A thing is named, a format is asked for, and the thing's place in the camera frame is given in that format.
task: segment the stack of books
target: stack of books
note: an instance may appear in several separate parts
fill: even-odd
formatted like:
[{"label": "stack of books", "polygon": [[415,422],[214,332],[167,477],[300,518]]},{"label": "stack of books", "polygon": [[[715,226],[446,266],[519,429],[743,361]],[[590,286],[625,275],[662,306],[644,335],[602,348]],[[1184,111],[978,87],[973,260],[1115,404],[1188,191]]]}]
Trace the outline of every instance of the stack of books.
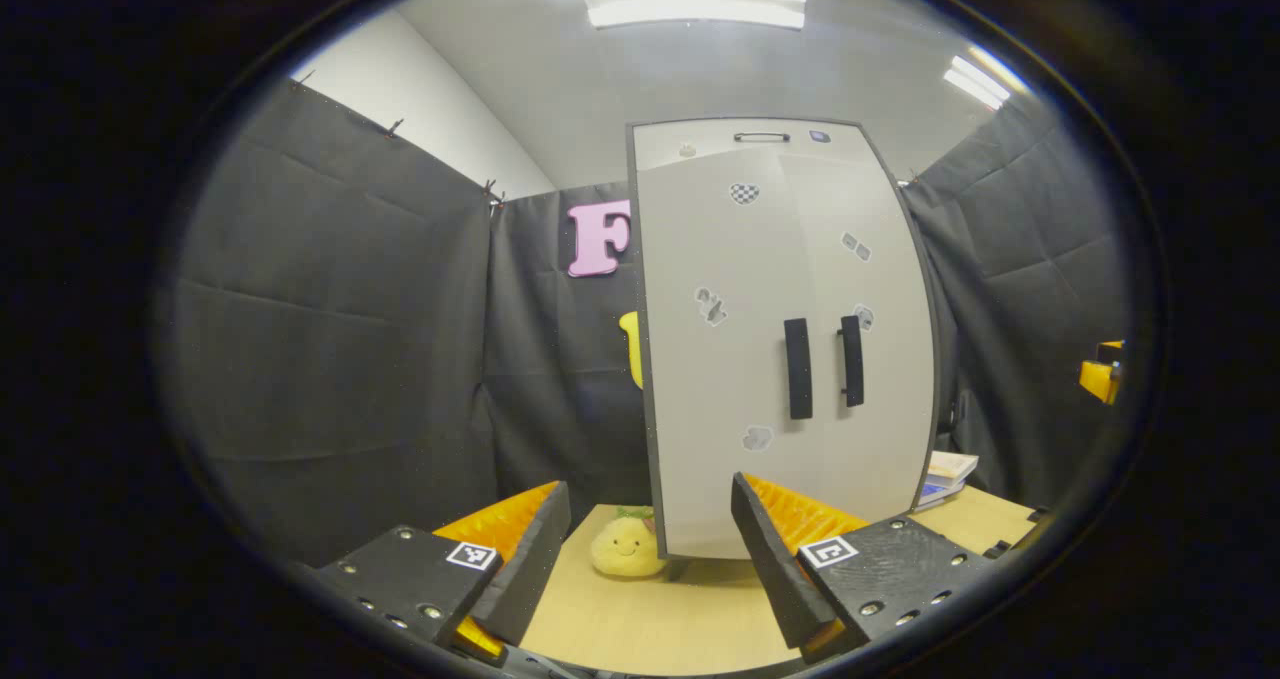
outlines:
[{"label": "stack of books", "polygon": [[978,466],[978,457],[970,454],[951,454],[934,450],[929,455],[929,473],[920,488],[920,501],[915,510],[936,506],[943,498],[964,488],[964,480]]}]

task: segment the yellow plush toy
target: yellow plush toy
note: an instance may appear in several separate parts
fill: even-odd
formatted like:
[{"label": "yellow plush toy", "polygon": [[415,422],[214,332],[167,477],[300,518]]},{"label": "yellow plush toy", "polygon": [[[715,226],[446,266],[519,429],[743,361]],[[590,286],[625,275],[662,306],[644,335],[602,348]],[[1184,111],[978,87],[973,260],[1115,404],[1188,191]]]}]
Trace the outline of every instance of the yellow plush toy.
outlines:
[{"label": "yellow plush toy", "polygon": [[591,541],[591,565],[613,577],[649,577],[662,571],[667,560],[658,559],[653,507],[620,506],[618,516]]}]

